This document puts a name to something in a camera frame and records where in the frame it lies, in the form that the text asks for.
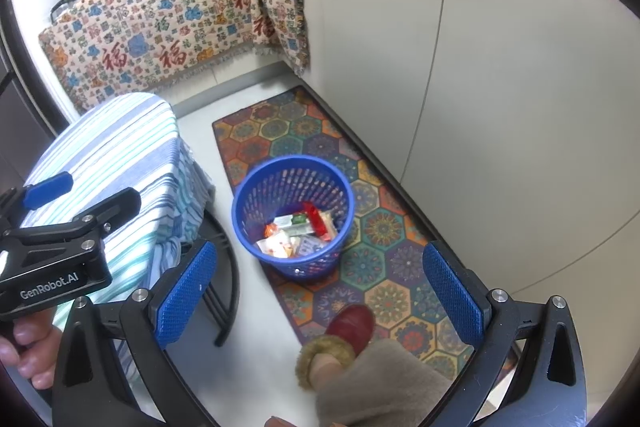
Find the colorful floor mat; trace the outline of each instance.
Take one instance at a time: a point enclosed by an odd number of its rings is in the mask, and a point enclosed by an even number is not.
[[[356,217],[333,274],[313,283],[290,282],[264,266],[300,342],[323,333],[343,306],[367,303],[376,314],[377,338],[398,340],[453,380],[473,348],[460,341],[422,270],[426,230],[307,90],[291,89],[213,128],[234,190],[261,162],[300,153],[330,161],[351,182]],[[513,354],[503,373],[515,360]]]

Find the trash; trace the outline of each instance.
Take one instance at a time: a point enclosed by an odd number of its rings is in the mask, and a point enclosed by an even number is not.
[[[276,216],[264,227],[265,238],[256,243],[262,253],[281,259],[304,257],[337,237],[331,211],[321,212],[308,201],[302,205],[304,212]]]
[[[262,253],[281,259],[291,257],[294,253],[289,235],[284,230],[280,230],[266,239],[261,239],[256,245]]]

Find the screw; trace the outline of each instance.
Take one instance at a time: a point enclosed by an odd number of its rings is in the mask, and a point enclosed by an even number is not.
[[[137,290],[133,291],[131,296],[133,297],[133,300],[135,302],[142,302],[149,296],[149,291],[145,290],[144,288],[138,288]]]
[[[551,302],[553,302],[556,308],[566,308],[566,301],[559,295],[554,295],[551,297]]]
[[[491,296],[496,302],[506,302],[509,298],[509,294],[504,290],[494,290],[491,292]]]

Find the hand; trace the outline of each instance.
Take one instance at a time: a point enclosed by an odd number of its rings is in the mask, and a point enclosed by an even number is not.
[[[14,338],[21,346],[30,346],[20,356],[14,345],[0,337],[0,362],[18,367],[18,373],[30,378],[36,389],[53,385],[53,373],[62,332],[52,324],[56,309],[20,317],[14,323]]]
[[[282,418],[276,418],[272,416],[267,420],[267,423],[264,424],[264,427],[296,427],[293,423],[289,423]],[[332,427],[345,427],[341,423],[334,423]]]

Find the beige pant leg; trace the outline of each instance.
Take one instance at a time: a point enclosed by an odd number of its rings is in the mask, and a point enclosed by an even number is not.
[[[342,375],[320,389],[320,427],[416,427],[451,382],[398,342],[370,344]]]

